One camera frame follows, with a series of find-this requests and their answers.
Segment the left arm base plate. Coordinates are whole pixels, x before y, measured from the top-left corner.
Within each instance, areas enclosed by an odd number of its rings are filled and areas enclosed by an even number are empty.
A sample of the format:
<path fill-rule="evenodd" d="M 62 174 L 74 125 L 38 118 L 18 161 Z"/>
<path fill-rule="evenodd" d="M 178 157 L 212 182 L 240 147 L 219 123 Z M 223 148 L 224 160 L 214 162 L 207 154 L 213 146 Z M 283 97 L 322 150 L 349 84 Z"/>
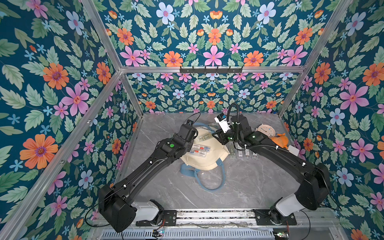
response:
<path fill-rule="evenodd" d="M 143 220 L 136 222 L 136 227 L 174 227 L 177 221 L 176 210 L 159 211 L 153 220 Z"/>

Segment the clear stationery pack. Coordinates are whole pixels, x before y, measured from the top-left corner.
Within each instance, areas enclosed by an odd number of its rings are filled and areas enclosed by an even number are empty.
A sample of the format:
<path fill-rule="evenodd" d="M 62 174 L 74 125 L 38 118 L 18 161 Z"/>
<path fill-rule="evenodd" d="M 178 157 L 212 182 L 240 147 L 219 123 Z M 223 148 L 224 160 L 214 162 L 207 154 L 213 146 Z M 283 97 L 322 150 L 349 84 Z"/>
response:
<path fill-rule="evenodd" d="M 199 144 L 193 144 L 189 154 L 195 157 L 205 158 L 210 153 L 211 147 Z"/>

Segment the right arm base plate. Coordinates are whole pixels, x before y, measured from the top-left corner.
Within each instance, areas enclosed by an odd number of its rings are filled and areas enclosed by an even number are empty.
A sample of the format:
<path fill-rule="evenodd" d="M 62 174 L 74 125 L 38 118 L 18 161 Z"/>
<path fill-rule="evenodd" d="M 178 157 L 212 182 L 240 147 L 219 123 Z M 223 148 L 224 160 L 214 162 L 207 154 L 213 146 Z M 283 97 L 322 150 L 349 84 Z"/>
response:
<path fill-rule="evenodd" d="M 294 214 L 287 217 L 281 215 L 277 210 L 270 209 L 252 209 L 256 217 L 258 226 L 296 226 L 297 221 Z"/>

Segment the cream canvas tote bag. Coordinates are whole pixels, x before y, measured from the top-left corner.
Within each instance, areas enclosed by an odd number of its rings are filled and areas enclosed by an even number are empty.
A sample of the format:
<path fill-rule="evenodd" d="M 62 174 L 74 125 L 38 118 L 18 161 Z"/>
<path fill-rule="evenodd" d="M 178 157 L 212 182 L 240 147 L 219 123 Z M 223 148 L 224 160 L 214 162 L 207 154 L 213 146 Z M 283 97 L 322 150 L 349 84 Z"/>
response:
<path fill-rule="evenodd" d="M 195 138 L 194 144 L 205 145 L 211 147 L 210 153 L 205 158 L 195 157 L 186 153 L 181 157 L 183 164 L 180 168 L 180 173 L 187 177 L 195 178 L 202 189 L 207 192 L 215 192 L 220 190 L 226 182 L 226 169 L 224 160 L 230 154 L 228 148 L 222 145 L 218 140 L 213 137 L 216 128 L 211 127 L 204 123 L 196 123 L 195 126 L 198 130 L 198 136 Z M 209 189 L 204 186 L 199 179 L 200 171 L 211 171 L 220 168 L 222 171 L 222 182 L 215 189 Z"/>

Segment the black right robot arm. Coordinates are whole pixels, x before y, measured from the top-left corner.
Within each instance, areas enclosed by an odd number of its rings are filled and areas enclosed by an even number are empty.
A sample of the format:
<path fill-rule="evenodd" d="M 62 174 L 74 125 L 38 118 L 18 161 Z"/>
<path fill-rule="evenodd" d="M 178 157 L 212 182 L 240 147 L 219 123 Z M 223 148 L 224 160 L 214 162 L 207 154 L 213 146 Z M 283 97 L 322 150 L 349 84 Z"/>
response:
<path fill-rule="evenodd" d="M 323 164 L 312 164 L 299 157 L 300 151 L 289 144 L 285 135 L 268 136 L 262 130 L 253 131 L 243 115 L 215 117 L 220 129 L 214 138 L 222 145 L 233 142 L 244 150 L 267 158 L 289 173 L 299 184 L 297 191 L 279 199 L 270 207 L 269 218 L 279 225 L 291 214 L 308 209 L 317 210 L 330 192 L 330 173 Z"/>

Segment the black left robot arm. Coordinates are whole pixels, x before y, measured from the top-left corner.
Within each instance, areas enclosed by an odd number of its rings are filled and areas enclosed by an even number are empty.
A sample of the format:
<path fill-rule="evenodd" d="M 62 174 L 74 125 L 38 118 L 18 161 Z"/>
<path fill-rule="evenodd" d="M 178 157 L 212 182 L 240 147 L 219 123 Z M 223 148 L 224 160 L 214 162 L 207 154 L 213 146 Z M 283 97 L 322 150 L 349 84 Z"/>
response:
<path fill-rule="evenodd" d="M 163 169 L 188 153 L 197 136 L 193 121 L 187 121 L 178 133 L 159 141 L 154 152 L 130 175 L 113 187 L 99 190 L 99 213 L 117 233 L 124 231 L 138 215 L 139 208 L 134 206 L 137 195 Z"/>

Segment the clear compass set case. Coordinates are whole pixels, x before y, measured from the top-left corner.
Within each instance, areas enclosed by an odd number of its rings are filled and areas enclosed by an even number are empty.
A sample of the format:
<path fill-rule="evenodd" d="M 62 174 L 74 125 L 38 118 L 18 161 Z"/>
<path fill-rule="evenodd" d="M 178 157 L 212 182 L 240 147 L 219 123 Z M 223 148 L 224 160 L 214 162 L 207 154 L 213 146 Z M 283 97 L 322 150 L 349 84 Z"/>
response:
<path fill-rule="evenodd" d="M 242 149 L 237 143 L 230 144 L 231 156 L 235 156 L 237 159 L 257 159 L 258 155 L 248 149 Z"/>

